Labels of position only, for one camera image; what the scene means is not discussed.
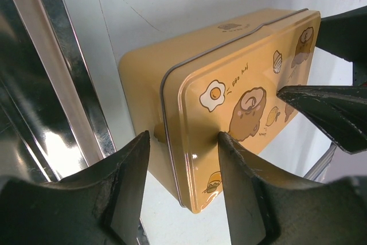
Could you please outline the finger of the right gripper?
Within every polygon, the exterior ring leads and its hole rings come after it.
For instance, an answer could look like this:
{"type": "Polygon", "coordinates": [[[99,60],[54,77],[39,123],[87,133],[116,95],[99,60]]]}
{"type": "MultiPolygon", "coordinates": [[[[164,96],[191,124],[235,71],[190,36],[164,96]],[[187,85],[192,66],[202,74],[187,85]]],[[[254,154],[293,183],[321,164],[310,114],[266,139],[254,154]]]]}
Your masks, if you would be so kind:
{"type": "Polygon", "coordinates": [[[366,7],[322,18],[316,47],[352,63],[366,63],[366,7]]]}
{"type": "Polygon", "coordinates": [[[289,85],[277,97],[347,153],[366,151],[366,87],[289,85]]]}

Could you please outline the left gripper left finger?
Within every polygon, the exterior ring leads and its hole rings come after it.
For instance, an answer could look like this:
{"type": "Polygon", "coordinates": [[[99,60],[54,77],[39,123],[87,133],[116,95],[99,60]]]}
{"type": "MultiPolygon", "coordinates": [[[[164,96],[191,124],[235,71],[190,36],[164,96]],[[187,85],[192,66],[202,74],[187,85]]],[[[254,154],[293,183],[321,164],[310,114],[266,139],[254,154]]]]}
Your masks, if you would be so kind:
{"type": "Polygon", "coordinates": [[[58,182],[1,177],[2,244],[136,244],[150,134],[58,182]]]}

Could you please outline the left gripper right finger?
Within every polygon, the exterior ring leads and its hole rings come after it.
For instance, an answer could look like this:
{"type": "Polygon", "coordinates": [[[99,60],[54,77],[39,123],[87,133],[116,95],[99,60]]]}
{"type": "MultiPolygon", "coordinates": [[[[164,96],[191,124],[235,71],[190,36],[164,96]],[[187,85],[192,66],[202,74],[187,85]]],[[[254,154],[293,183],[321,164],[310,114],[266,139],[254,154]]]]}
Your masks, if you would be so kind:
{"type": "Polygon", "coordinates": [[[366,177],[323,184],[289,173],[218,134],[232,244],[365,244],[366,177]]]}

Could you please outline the steel tin lid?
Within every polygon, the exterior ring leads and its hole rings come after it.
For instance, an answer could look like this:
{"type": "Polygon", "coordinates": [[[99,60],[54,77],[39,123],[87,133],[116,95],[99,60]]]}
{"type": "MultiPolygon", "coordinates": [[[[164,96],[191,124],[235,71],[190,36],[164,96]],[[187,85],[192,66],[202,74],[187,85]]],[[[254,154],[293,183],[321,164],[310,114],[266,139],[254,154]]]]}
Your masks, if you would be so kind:
{"type": "Polygon", "coordinates": [[[265,9],[165,42],[162,127],[187,209],[200,213],[222,191],[219,132],[258,154],[295,116],[277,92],[307,83],[320,21],[265,9]]]}

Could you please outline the gold cookie tin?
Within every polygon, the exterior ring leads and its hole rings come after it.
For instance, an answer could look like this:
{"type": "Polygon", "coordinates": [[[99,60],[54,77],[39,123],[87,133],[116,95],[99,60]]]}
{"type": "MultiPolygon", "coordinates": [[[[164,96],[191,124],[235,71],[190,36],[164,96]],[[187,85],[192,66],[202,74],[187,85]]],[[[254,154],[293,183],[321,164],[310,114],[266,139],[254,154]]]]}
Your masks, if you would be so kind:
{"type": "Polygon", "coordinates": [[[167,143],[162,127],[160,90],[162,78],[167,72],[167,65],[163,62],[163,58],[165,42],[168,40],[132,50],[122,57],[119,64],[120,77],[134,130],[136,132],[148,130],[158,144],[165,148],[167,143]]]}

